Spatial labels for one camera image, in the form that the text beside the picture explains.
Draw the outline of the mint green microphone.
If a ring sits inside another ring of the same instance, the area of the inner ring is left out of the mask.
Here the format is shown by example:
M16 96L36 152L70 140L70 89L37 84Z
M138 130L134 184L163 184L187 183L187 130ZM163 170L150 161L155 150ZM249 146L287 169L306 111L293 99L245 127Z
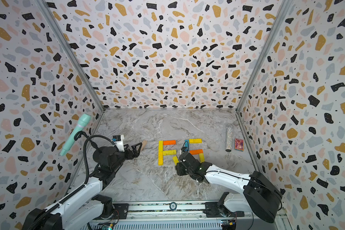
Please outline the mint green microphone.
M67 141L63 144L62 150L60 152L60 156L64 156L69 152L69 150L72 148L72 146L74 145L76 141L75 139L76 134L83 131L90 121L91 121L91 116L88 114L83 114L79 117L76 127L70 134Z

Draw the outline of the yellow block scuffed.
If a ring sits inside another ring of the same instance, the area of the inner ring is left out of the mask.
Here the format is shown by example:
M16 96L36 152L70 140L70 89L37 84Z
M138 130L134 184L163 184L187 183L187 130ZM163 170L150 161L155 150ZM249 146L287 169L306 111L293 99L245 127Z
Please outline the yellow block scuffed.
M190 144L201 144L202 139L189 139Z

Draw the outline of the round knob on rail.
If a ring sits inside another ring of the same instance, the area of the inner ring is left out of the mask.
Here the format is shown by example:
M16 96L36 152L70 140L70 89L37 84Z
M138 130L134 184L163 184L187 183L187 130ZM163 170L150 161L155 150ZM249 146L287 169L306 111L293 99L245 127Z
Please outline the round knob on rail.
M175 210L177 209L177 204L176 204L175 202L171 202L171 203L169 204L169 209L170 209L171 211L175 211Z

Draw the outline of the yellow block lowest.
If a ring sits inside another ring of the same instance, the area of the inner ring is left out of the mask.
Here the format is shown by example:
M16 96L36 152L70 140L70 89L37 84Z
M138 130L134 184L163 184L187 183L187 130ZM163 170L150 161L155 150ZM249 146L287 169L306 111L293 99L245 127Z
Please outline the yellow block lowest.
M158 152L163 152L163 141L159 141L159 145L158 145Z

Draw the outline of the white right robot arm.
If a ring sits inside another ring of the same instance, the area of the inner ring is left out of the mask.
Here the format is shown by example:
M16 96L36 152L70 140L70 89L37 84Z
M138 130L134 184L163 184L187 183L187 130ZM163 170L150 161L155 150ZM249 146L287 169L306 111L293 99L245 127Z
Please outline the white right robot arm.
M223 193L214 212L210 215L229 217L237 211L252 212L267 223L274 223L282 208L282 193L259 171L243 174L221 169L208 162L197 160L186 147L175 166L179 176L188 175L194 181L223 186L244 196L243 202L235 201L229 192Z

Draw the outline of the aluminium corner post right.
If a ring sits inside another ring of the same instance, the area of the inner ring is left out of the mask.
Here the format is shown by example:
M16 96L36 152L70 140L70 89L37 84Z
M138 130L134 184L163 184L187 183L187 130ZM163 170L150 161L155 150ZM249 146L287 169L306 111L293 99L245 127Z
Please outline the aluminium corner post right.
M292 6L292 4L293 4L292 0L285 0L281 3L278 14L274 20L273 25L272 25L271 31L268 34L268 38L267 38L267 40L266 40L266 42L265 42L265 44L261 50L261 53L257 59L255 67L252 71L252 74L251 74L251 76L250 76L250 78L246 84L246 87L243 91L243 94L239 100L239 104L236 108L237 113L239 113L243 109L246 98L251 91L251 87L252 87L251 85L254 83L256 76L260 72L261 66L262 66L264 60L266 59L268 53L270 52L272 44L276 40L278 32L279 32L281 25L283 23L283 20L287 16L287 13L288 13L290 7Z

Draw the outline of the orange block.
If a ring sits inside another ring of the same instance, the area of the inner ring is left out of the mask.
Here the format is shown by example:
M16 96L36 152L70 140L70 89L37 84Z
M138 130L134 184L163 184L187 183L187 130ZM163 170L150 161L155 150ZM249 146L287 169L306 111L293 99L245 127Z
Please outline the orange block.
M202 149L190 150L189 152L190 152L190 154L192 154L192 155L203 154L203 150L202 150Z
M163 141L163 145L175 145L176 144L176 140L164 140Z

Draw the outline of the natural wood block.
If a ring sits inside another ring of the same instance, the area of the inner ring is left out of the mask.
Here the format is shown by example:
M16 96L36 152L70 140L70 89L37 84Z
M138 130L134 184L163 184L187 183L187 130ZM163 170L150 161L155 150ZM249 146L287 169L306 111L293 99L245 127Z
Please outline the natural wood block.
M146 145L147 145L147 141L146 141L146 140L144 140L144 141L142 142L142 147L141 147L141 150L143 150L143 149L146 147Z

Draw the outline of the yellow-green block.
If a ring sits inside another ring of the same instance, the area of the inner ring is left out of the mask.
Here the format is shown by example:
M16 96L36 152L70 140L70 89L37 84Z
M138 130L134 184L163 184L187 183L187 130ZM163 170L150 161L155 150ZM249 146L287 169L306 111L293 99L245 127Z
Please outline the yellow-green block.
M205 161L204 153L200 153L198 156L199 156L200 163L203 163Z

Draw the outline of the purple card box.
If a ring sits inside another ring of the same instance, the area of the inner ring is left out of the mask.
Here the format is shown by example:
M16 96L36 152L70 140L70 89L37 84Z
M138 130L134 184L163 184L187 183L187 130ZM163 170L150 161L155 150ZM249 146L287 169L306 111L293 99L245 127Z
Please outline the purple card box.
M235 148L235 150L238 150L238 151L244 151L244 140L235 138L234 139L234 148Z

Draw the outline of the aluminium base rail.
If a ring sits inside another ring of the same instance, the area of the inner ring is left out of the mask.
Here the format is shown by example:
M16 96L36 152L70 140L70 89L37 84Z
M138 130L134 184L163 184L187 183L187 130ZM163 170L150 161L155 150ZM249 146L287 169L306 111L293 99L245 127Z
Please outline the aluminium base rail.
M175 202L177 209L171 211L169 204ZM284 211L280 211L274 223L261 220L252 212L244 217L208 218L203 213L203 201L155 201L128 202L126 219L95 219L84 230L290 230L292 227Z

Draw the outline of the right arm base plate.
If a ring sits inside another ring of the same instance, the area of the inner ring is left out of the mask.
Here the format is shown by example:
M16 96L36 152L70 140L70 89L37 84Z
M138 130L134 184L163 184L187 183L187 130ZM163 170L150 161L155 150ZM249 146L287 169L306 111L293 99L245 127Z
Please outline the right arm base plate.
M235 218L245 216L243 211L230 212L223 205L219 205L218 202L206 202L203 213L208 218Z

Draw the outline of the aluminium corner post left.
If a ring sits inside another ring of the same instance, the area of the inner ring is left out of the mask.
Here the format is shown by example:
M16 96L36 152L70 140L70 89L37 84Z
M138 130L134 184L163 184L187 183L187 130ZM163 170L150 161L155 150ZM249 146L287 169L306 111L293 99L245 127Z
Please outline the aluminium corner post left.
M83 71L80 63L78 62L74 52L72 51L72 48L70 47L70 45L69 45L68 41L66 40L60 26L56 22L55 17L53 16L51 10L49 9L47 2L46 1L34 1L34 2L36 3L40 12L43 14L49 27L53 31L55 37L58 39L61 47L63 48L64 52L68 56L72 66L75 68L75 70L79 74L80 79L85 84L85 88L90 93L96 107L99 108L102 111L102 113L104 113L104 111L105 111L104 106L101 104L100 99L98 98L95 90L93 89L91 83L89 82L88 78L86 77L86 74Z

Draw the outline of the black gooseneck mic stand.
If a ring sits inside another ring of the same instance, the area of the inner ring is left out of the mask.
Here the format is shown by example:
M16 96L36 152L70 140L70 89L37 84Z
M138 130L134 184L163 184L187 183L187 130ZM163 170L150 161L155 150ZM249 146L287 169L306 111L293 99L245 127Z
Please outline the black gooseneck mic stand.
M97 153L101 153L100 148L97 146L97 144L94 141L92 141L92 139L94 139L94 138L102 138L102 139L105 139L108 142L110 142L112 144L112 146L115 145L112 140L110 140L109 138L107 138L105 136L102 136L102 135L91 135L91 136L88 136L84 131L77 132L75 134L75 136L74 136L74 140L77 141L81 136L85 136L86 137L86 141L83 144L83 159L84 159L86 164L88 162L88 160L87 160L87 151L86 151L88 143L91 144L91 146L96 150Z

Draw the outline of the silver glitter microphone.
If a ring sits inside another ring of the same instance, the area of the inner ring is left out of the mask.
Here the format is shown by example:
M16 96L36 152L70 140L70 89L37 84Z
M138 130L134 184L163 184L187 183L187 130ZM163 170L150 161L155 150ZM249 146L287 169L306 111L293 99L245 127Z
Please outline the silver glitter microphone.
M228 124L226 126L226 141L225 141L226 152L232 151L232 140L233 140L233 124Z

